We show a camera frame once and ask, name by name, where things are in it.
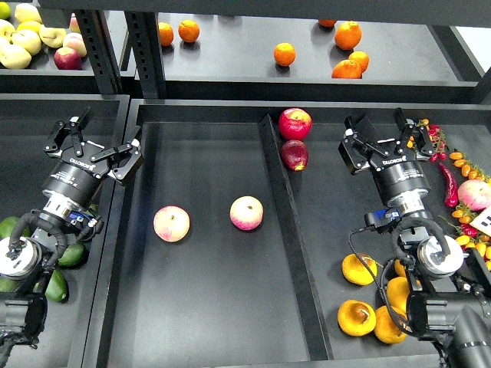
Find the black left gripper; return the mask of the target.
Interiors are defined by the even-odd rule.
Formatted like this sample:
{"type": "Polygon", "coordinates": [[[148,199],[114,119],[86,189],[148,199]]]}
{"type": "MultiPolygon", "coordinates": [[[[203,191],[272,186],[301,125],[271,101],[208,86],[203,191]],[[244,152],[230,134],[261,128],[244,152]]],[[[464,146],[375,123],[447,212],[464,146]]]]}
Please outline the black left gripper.
{"type": "Polygon", "coordinates": [[[83,129],[89,123],[90,107],[68,122],[57,121],[48,134],[44,152],[60,161],[44,184],[43,194],[48,198],[61,198],[74,207],[88,207],[103,181],[111,178],[125,186],[143,163],[140,151],[141,127],[136,126],[130,140],[120,146],[105,148],[83,142],[83,129]],[[61,148],[67,137],[72,146],[61,148]]]}

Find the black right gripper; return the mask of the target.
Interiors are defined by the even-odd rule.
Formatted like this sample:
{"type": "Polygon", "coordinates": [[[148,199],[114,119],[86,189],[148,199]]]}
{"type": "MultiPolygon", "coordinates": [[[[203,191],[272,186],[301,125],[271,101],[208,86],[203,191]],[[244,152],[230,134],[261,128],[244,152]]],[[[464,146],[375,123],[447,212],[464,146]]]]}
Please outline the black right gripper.
{"type": "Polygon", "coordinates": [[[421,207],[421,199],[430,191],[418,155],[408,146],[415,123],[401,108],[394,111],[400,136],[382,140],[368,118],[344,120],[346,135],[338,152],[351,175],[371,173],[382,203],[387,207],[421,207]]]}

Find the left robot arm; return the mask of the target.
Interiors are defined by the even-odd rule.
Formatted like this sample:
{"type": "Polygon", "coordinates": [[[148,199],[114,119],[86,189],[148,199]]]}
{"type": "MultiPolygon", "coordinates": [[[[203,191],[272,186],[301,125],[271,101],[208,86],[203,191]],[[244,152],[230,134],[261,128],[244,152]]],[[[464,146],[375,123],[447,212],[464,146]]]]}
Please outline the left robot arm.
{"type": "Polygon", "coordinates": [[[104,226],[90,209],[104,180],[125,185],[143,163],[141,128],[127,142],[106,148],[86,140],[90,111],[54,124],[44,152],[58,162],[43,185],[47,203],[25,213],[1,241],[1,275],[16,282],[1,293],[1,361],[16,345],[36,347],[44,329],[45,292],[54,270],[75,241],[89,241],[104,226]]]}

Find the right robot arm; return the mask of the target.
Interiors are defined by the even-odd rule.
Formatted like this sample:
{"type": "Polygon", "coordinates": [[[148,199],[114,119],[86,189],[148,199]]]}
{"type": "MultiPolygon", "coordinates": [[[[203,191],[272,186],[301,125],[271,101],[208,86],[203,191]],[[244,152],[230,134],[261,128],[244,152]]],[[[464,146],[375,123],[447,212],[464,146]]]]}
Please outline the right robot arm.
{"type": "Polygon", "coordinates": [[[424,126],[394,111],[398,137],[382,138],[368,116],[346,117],[338,151],[355,175],[371,172],[382,210],[365,215],[365,230],[390,234],[407,276],[407,312],[389,307],[398,330],[430,341],[442,367],[490,365],[490,276],[475,249],[463,251],[423,204],[430,184],[421,162],[433,155],[424,126]]]}

